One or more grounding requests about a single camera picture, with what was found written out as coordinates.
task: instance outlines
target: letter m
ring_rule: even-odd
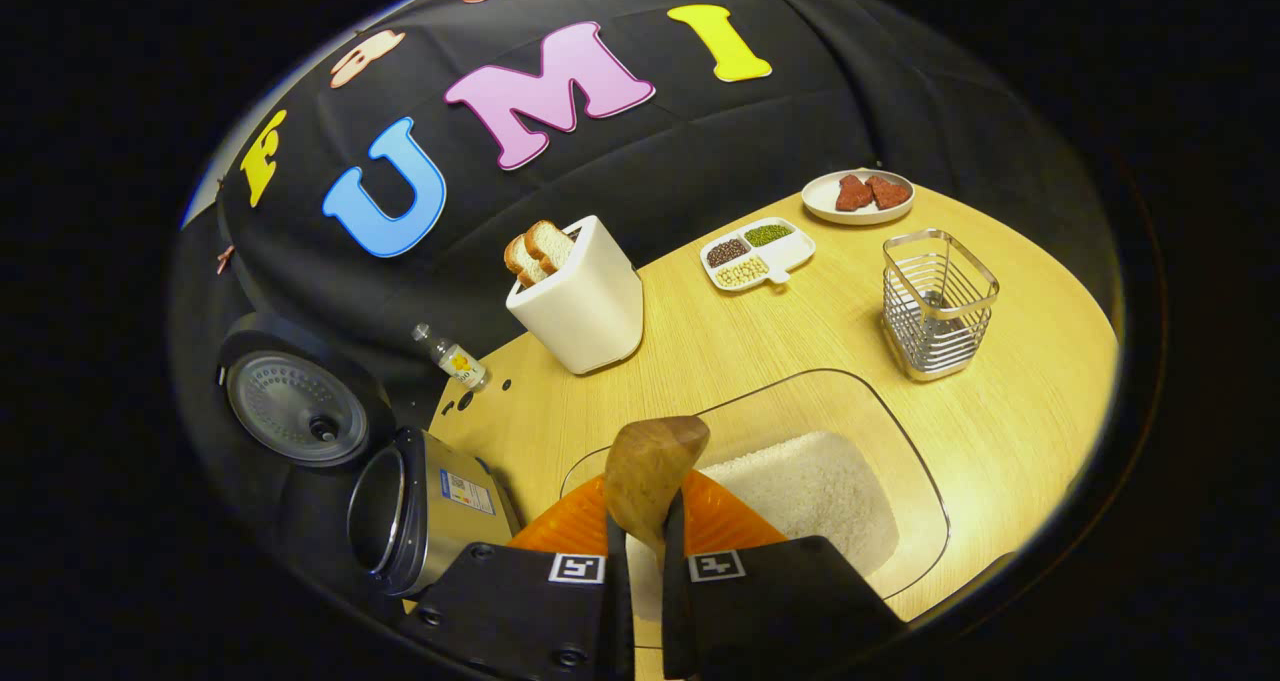
[[[465,102],[497,140],[498,166],[511,172],[545,151],[548,134],[534,133],[517,119],[520,111],[559,131],[577,128],[573,84],[586,95],[586,115],[613,116],[645,102],[654,93],[609,52],[594,20],[564,26],[543,40],[543,76],[503,67],[480,67],[444,92],[445,102]]]

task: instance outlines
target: small bottle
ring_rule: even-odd
[[[431,361],[449,375],[462,381],[471,390],[484,390],[489,384],[488,367],[476,361],[471,353],[443,335],[431,333],[429,324],[413,326],[413,340],[426,347]]]

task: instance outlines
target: blue letter u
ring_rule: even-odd
[[[399,219],[383,212],[360,184],[360,166],[347,169],[329,186],[324,215],[335,216],[365,251],[379,257],[399,256],[422,239],[444,211],[444,177],[408,134],[410,116],[388,125],[369,145],[369,157],[387,157],[413,187],[413,206]]]

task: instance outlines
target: metal basket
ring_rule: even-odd
[[[974,280],[986,282],[986,291]],[[997,293],[996,276],[946,230],[915,230],[884,242],[881,325],[911,379],[940,379],[968,366]]]

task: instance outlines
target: white plate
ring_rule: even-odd
[[[781,239],[774,239],[773,243],[754,247],[754,244],[746,239],[745,234],[750,229],[754,229],[754,227],[767,227],[769,224],[787,227],[787,229],[791,229],[791,233],[782,236]],[[727,242],[727,239],[739,239],[739,242],[746,247],[746,253],[722,262],[717,268],[710,268],[707,261],[707,253],[716,248],[717,244]],[[771,216],[768,219],[760,219],[759,221],[751,221],[751,224],[745,227],[737,227],[737,229],[733,229],[731,233],[723,234],[721,238],[704,244],[701,251],[698,252],[698,257],[703,262],[703,271],[707,271],[708,279],[712,280],[712,284],[714,284],[717,289],[722,289],[724,292],[745,292],[745,289],[753,289],[755,285],[763,284],[764,280],[774,284],[787,283],[787,279],[791,276],[787,271],[801,265],[801,262],[808,261],[817,248],[818,243],[814,243],[814,239],[810,238],[809,234],[804,233],[804,230],[797,229],[795,224],[787,221],[786,219]],[[723,285],[718,279],[716,279],[716,274],[724,270],[724,268],[737,266],[740,262],[746,262],[751,259],[759,259],[763,261],[764,266],[768,268],[768,273],[741,285]]]
[[[906,201],[897,204],[897,206],[891,207],[887,211],[881,211],[876,202],[869,202],[867,206],[860,207],[858,211],[836,211],[836,198],[840,195],[840,179],[846,175],[858,175],[859,180],[867,183],[873,175],[878,175],[884,180],[892,180],[897,186],[906,186],[906,189],[911,192]],[[814,180],[809,180],[800,192],[800,198],[804,198],[805,207],[813,211],[819,219],[826,219],[827,221],[836,221],[836,224],[845,224],[847,227],[869,227],[872,224],[884,224],[884,221],[892,221],[906,216],[906,212],[911,210],[911,204],[915,202],[915,186],[904,179],[901,175],[890,174],[890,172],[878,172],[873,169],[854,169],[850,172],[833,172],[833,174],[819,175]]]

